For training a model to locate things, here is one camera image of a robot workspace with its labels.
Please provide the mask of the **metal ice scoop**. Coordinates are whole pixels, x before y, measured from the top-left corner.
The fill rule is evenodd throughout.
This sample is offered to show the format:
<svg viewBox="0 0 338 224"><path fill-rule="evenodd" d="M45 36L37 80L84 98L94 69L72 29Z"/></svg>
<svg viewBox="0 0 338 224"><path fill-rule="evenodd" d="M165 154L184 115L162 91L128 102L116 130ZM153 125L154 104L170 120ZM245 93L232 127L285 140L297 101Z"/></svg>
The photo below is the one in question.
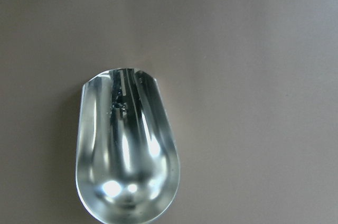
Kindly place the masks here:
<svg viewBox="0 0 338 224"><path fill-rule="evenodd" d="M155 78L111 69L82 87L76 188L101 223L151 223L172 204L180 160Z"/></svg>

